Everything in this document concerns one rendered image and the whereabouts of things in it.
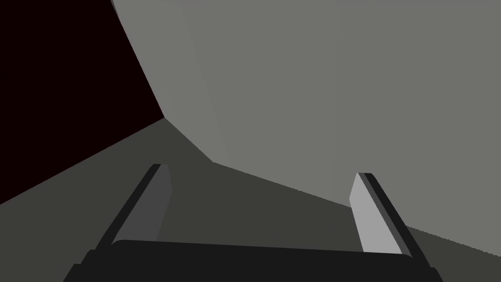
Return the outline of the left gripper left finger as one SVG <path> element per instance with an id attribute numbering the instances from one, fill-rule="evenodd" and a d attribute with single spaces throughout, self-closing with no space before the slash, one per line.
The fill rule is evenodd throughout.
<path id="1" fill-rule="evenodd" d="M 172 192 L 169 166 L 151 165 L 101 237 L 96 250 L 121 240 L 157 240 Z"/>

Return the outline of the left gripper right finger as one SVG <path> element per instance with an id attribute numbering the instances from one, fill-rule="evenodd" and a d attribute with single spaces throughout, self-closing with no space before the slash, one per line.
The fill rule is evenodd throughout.
<path id="1" fill-rule="evenodd" d="M 363 252 L 398 254 L 429 267 L 422 249 L 372 173 L 356 173 L 349 195 Z"/>

